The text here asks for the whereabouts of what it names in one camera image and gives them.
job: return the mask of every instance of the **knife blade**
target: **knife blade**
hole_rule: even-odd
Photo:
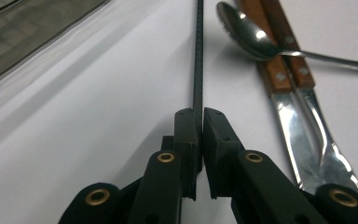
[[[265,32],[267,30],[266,33],[276,43],[292,49],[299,49],[278,0],[239,0],[238,4],[251,20],[256,22]],[[289,69],[289,75],[285,78],[290,80],[294,89],[292,94],[296,95],[301,107],[306,112],[311,128],[317,136],[316,149],[321,154],[319,156],[318,153],[314,153],[309,147],[310,144],[304,145],[306,134],[300,131],[301,128],[295,128],[304,123],[300,124],[301,120],[293,119],[297,118],[295,117],[297,110],[292,110],[292,117],[288,116],[287,112],[283,113],[282,108],[279,107],[283,104],[282,97],[277,98],[277,94],[271,94],[271,100],[275,104],[280,118],[283,136],[298,186],[309,193],[314,193],[322,184],[335,183],[358,192],[358,179],[348,161],[339,151],[324,121],[313,90],[315,82],[307,63],[304,59],[296,57],[284,57],[284,61]]]

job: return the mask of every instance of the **brass grommet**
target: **brass grommet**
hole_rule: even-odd
[[[91,206],[100,205],[104,202],[106,202],[110,197],[109,190],[107,189],[95,189],[92,192],[90,192],[86,197],[86,203]]]
[[[246,153],[246,160],[252,161],[252,162],[261,162],[263,160],[263,157],[256,153],[248,152],[248,153]]]
[[[158,155],[157,159],[161,162],[171,162],[175,159],[172,153],[164,152]]]
[[[330,189],[328,195],[331,199],[333,199],[336,203],[340,203],[347,207],[356,207],[358,205],[358,201],[355,197],[351,196],[349,193],[340,190],[340,189]]]

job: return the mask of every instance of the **wooden handle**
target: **wooden handle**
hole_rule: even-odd
[[[237,3],[246,16],[260,26],[267,35],[272,36],[267,16],[259,0],[239,0]],[[263,75],[269,94],[293,90],[283,57],[274,57],[267,62],[257,63],[257,66]]]
[[[280,46],[300,50],[279,0],[255,0],[252,1],[252,3],[253,2],[261,2],[275,41],[277,41]],[[288,62],[288,66],[298,88],[313,88],[315,86],[310,69],[303,58],[287,57],[286,61]]]

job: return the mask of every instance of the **white table surface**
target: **white table surface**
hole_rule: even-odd
[[[255,70],[205,1],[204,106],[292,178]],[[196,1],[112,0],[0,81],[0,223],[57,223],[75,195],[143,175],[191,107]],[[358,1],[282,0],[302,49],[358,61]],[[358,73],[309,60],[329,128],[358,176]],[[236,223],[205,171],[182,223]]]

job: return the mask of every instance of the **metal spoon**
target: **metal spoon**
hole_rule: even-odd
[[[293,49],[284,49],[275,45],[254,22],[227,3],[219,2],[216,5],[220,21],[230,36],[245,50],[248,57],[257,61],[266,61],[276,55],[310,57],[325,62],[335,63],[340,66],[358,71],[358,62],[324,56],[321,54]]]

